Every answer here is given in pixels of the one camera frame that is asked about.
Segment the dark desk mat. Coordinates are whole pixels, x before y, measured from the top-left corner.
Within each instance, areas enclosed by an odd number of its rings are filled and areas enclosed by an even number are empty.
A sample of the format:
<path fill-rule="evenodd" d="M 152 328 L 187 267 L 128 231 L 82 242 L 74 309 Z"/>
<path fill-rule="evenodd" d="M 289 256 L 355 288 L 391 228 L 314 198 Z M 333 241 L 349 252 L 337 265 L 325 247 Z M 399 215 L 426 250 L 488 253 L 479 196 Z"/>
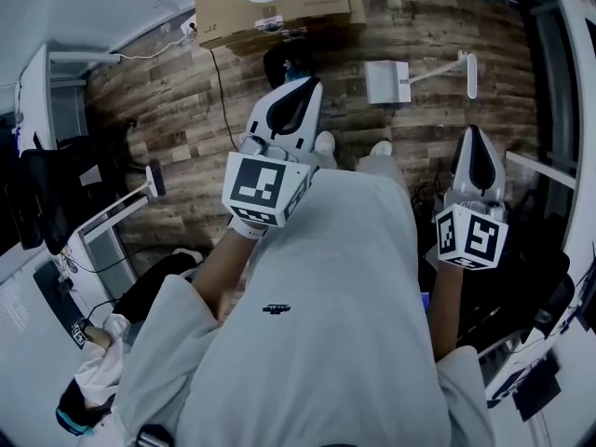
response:
<path fill-rule="evenodd" d="M 71 296 L 72 280 L 64 278 L 53 262 L 47 262 L 34 272 L 34 281 L 61 326 L 70 331 L 83 317 Z"/>

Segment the person's right forearm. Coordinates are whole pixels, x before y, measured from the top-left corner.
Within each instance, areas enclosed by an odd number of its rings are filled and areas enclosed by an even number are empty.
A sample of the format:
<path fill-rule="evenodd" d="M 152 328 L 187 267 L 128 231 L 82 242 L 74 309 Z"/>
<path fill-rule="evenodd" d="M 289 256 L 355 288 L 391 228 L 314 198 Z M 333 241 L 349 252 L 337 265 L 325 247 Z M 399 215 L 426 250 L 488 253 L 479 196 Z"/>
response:
<path fill-rule="evenodd" d="M 433 356 L 436 362 L 456 349 L 463 277 L 462 267 L 439 262 L 427 312 Z"/>

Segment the white desk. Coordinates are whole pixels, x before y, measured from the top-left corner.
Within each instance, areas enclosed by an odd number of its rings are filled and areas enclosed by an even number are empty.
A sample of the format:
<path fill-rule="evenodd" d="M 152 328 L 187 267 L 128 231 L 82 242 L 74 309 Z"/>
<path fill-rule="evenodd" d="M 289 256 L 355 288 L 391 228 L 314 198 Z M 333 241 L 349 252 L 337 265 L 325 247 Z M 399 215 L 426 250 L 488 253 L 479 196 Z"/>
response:
<path fill-rule="evenodd" d="M 576 293 L 551 332 L 542 334 L 532 329 L 525 343 L 517 344 L 506 357 L 485 389 L 487 399 L 496 401 L 504 387 L 515 387 L 527 378 L 522 374 L 542 359 L 556 339 L 569 326 L 579 307 L 582 283 L 596 257 L 596 53 L 589 32 L 588 21 L 596 27 L 596 5 L 589 0 L 556 0 L 565 24 L 573 55 L 578 97 L 578 161 L 575 178 L 570 179 L 573 203 L 564 236 L 563 251 L 569 256 L 568 275 Z M 508 383 L 514 374 L 515 380 Z"/>
<path fill-rule="evenodd" d="M 93 217 L 58 255 L 44 245 L 26 250 L 15 244 L 0 251 L 0 391 L 12 385 L 58 389 L 71 378 L 82 338 L 62 326 L 34 276 L 44 266 L 56 270 L 56 281 L 73 283 L 68 293 L 76 317 L 102 325 L 116 298 L 136 279 L 115 228 L 145 203 Z"/>
<path fill-rule="evenodd" d="M 116 54 L 86 51 L 49 51 L 43 44 L 22 71 L 15 88 L 14 129 L 19 155 L 33 149 L 55 150 L 51 90 L 53 88 L 82 88 L 86 82 L 74 75 L 51 75 L 51 65 L 71 63 L 117 63 Z"/>

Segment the black square pad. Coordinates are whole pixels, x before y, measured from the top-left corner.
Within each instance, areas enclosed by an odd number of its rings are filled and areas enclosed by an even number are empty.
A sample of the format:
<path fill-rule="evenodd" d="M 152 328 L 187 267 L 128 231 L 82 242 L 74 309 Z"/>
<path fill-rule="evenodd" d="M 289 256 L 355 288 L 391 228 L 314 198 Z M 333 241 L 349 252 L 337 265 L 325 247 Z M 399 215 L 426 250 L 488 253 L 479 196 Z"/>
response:
<path fill-rule="evenodd" d="M 556 378 L 557 364 L 542 363 L 532 370 L 513 394 L 513 400 L 523 423 L 540 412 L 562 389 Z"/>

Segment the black monitor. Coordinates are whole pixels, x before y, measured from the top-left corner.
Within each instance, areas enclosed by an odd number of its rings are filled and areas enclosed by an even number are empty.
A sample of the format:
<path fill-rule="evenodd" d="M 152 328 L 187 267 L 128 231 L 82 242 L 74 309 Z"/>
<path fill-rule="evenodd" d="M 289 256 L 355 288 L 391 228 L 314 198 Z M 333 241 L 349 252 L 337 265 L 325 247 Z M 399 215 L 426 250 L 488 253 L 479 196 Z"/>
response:
<path fill-rule="evenodd" d="M 6 195 L 6 182 L 0 181 L 0 256 L 20 242 Z"/>

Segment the person's white left shoe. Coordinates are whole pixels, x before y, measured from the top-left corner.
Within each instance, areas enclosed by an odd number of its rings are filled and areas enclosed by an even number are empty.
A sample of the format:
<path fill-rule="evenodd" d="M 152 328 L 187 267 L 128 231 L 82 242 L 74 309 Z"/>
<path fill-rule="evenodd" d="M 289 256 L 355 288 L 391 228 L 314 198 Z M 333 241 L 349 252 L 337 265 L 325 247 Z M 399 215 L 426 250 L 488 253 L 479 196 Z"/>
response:
<path fill-rule="evenodd" d="M 314 150 L 324 156 L 332 156 L 335 151 L 336 141 L 329 131 L 322 131 L 315 139 Z"/>

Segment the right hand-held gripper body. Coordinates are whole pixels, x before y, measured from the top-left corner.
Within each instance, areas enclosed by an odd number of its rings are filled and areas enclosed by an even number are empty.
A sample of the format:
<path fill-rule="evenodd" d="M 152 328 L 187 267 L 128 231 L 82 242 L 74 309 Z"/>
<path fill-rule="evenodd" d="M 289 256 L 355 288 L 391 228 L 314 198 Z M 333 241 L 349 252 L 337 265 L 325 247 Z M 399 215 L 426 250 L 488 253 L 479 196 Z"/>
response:
<path fill-rule="evenodd" d="M 435 226 L 440 261 L 467 270 L 498 266 L 508 234 L 501 197 L 448 190 Z"/>

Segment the black waste bin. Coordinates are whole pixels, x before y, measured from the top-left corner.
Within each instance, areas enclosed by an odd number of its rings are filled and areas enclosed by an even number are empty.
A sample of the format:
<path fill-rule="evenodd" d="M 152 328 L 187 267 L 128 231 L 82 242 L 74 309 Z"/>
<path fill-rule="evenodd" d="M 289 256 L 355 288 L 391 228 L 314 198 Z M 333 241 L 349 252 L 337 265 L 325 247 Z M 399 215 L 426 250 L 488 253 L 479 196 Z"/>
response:
<path fill-rule="evenodd" d="M 268 50 L 263 57 L 264 71 L 271 88 L 279 88 L 283 84 L 285 69 L 283 63 L 289 60 L 301 63 L 309 76 L 314 75 L 313 65 L 308 52 L 302 47 L 282 45 Z"/>

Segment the person's white shirt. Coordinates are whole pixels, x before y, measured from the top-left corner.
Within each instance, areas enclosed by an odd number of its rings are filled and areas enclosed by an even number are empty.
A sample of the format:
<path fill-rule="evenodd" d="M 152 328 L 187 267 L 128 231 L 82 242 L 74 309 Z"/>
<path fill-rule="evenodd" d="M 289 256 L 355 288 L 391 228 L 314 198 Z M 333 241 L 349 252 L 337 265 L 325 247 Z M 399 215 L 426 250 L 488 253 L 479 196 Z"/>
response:
<path fill-rule="evenodd" d="M 113 412 L 126 444 L 148 424 L 176 447 L 494 442 L 476 350 L 433 356 L 406 191 L 337 169 L 259 241 L 226 321 L 165 278 Z"/>

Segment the person's light trousers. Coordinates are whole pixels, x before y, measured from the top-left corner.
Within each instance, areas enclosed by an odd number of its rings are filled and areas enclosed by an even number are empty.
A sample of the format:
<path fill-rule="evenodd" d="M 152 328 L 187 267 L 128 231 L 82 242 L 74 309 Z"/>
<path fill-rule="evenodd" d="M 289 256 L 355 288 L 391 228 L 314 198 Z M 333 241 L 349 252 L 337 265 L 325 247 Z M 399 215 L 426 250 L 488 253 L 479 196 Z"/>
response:
<path fill-rule="evenodd" d="M 317 159 L 318 165 L 322 169 L 338 169 L 337 162 L 333 154 L 322 154 L 315 152 L 314 155 Z M 392 156 L 370 154 L 368 156 L 362 157 L 356 165 L 356 172 L 387 177 L 397 183 L 406 193 L 408 193 L 407 183 L 397 161 Z"/>

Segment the person's left forearm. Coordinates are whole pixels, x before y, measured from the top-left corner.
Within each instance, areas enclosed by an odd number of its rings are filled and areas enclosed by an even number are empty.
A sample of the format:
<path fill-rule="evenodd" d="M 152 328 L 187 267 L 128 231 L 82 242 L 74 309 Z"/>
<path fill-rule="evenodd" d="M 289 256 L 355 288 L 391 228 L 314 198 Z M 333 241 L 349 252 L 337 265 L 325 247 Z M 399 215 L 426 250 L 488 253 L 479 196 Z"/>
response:
<path fill-rule="evenodd" d="M 228 229 L 200 266 L 193 287 L 212 315 L 219 320 L 257 244 L 255 239 L 243 237 Z"/>

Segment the white broom black bristles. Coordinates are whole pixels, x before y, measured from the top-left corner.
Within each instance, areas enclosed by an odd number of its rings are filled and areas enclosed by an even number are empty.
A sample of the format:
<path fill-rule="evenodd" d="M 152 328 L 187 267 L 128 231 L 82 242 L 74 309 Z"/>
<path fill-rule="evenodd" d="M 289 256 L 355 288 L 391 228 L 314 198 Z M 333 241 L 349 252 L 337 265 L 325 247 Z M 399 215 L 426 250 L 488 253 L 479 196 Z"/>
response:
<path fill-rule="evenodd" d="M 119 205 L 125 203 L 130 198 L 140 195 L 140 194 L 149 194 L 153 198 L 157 198 L 160 196 L 164 196 L 166 194 L 166 188 L 163 180 L 162 168 L 160 163 L 156 159 L 151 159 L 149 164 L 145 167 L 145 182 L 137 187 L 136 189 L 130 191 L 125 196 L 119 198 L 116 202 L 112 203 L 111 205 L 107 206 L 104 210 L 100 211 L 99 213 L 92 216 L 90 219 L 85 221 L 79 226 L 79 229 L 82 230 L 86 228 L 88 225 L 95 223 L 99 220 L 103 215 L 107 214 L 110 210 L 115 209 Z"/>

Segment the white wristwatch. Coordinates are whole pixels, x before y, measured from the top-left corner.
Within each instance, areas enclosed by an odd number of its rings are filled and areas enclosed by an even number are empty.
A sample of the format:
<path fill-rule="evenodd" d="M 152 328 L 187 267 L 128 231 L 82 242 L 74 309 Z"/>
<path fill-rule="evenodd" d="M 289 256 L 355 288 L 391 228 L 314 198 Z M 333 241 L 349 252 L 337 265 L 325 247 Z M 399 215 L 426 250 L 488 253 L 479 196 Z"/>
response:
<path fill-rule="evenodd" d="M 231 219 L 230 223 L 228 224 L 228 228 L 230 230 L 234 230 L 240 236 L 252 240 L 259 240 L 264 236 L 267 230 L 266 225 L 255 227 L 238 217 L 233 217 Z"/>

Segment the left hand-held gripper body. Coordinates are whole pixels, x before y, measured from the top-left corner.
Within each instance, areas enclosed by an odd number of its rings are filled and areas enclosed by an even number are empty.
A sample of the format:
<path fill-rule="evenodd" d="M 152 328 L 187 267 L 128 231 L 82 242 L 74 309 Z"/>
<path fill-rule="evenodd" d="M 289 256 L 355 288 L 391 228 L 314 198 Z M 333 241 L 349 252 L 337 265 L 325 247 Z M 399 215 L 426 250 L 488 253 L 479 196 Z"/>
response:
<path fill-rule="evenodd" d="M 245 134 L 239 150 L 228 155 L 223 205 L 247 223 L 283 226 L 310 188 L 317 166 L 312 139 L 300 138 L 292 151 Z"/>

